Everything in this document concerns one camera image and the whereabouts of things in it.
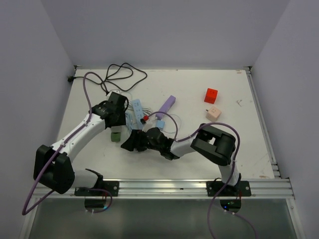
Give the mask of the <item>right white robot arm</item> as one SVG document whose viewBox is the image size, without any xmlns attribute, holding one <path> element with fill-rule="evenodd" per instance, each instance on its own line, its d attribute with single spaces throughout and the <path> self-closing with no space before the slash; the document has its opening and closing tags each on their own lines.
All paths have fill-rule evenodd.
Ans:
<svg viewBox="0 0 319 239">
<path fill-rule="evenodd" d="M 166 137 L 156 127 L 147 131 L 134 129 L 121 148 L 129 152 L 155 150 L 167 160 L 197 152 L 218 166 L 222 190 L 231 196 L 240 189 L 241 174 L 236 167 L 240 143 L 240 135 L 232 126 L 211 122 L 201 124 L 193 134 L 179 140 Z"/>
</svg>

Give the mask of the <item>blue power strip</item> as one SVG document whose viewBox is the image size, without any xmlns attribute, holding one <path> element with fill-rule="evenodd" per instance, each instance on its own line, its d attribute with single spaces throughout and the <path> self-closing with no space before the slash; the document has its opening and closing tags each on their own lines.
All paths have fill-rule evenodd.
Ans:
<svg viewBox="0 0 319 239">
<path fill-rule="evenodd" d="M 132 100 L 132 107 L 135 114 L 137 128 L 143 129 L 143 124 L 141 120 L 144 118 L 144 112 L 142 108 L 142 104 L 139 99 Z"/>
</svg>

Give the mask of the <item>purple USB power strip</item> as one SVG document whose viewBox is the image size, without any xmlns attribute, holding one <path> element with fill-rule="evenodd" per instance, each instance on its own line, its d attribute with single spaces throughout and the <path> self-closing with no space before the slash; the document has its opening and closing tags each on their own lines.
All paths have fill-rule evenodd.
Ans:
<svg viewBox="0 0 319 239">
<path fill-rule="evenodd" d="M 169 96 L 168 99 L 164 102 L 164 104 L 160 107 L 158 112 L 156 113 L 156 119 L 161 120 L 164 117 L 164 113 L 167 113 L 170 108 L 174 105 L 176 101 L 176 97 Z"/>
</svg>

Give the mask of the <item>pink cube socket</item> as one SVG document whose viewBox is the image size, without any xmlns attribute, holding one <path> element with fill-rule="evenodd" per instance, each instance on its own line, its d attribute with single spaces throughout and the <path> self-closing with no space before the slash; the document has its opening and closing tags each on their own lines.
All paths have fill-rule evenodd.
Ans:
<svg viewBox="0 0 319 239">
<path fill-rule="evenodd" d="M 206 110 L 206 118 L 211 122 L 215 122 L 221 115 L 221 110 L 216 107 L 211 107 L 210 109 Z"/>
</svg>

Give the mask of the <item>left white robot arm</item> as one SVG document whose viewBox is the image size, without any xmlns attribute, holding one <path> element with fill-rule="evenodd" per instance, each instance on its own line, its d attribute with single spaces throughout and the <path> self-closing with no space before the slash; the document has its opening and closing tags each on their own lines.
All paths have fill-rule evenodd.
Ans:
<svg viewBox="0 0 319 239">
<path fill-rule="evenodd" d="M 36 151 L 33 178 L 47 188 L 64 194 L 70 188 L 86 188 L 96 196 L 104 189 L 103 176 L 91 169 L 75 171 L 72 163 L 79 152 L 107 128 L 126 124 L 127 98 L 115 92 L 91 107 L 82 122 L 51 146 Z"/>
</svg>

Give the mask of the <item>red cube socket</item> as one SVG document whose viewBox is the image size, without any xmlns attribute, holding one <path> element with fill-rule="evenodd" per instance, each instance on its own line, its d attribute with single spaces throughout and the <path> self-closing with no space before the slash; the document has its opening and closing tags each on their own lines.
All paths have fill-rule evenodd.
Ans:
<svg viewBox="0 0 319 239">
<path fill-rule="evenodd" d="M 204 102 L 214 104 L 217 99 L 218 91 L 208 88 L 205 94 Z"/>
</svg>

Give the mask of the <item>blue USB charger plug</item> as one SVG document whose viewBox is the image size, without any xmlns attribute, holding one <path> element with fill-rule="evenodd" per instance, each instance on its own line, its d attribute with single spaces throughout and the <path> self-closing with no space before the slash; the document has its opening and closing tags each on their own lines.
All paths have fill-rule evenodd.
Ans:
<svg viewBox="0 0 319 239">
<path fill-rule="evenodd" d="M 162 120 L 157 120 L 156 122 L 156 127 L 159 128 L 159 129 L 164 129 L 164 126 L 165 126 L 165 122 L 162 121 Z"/>
</svg>

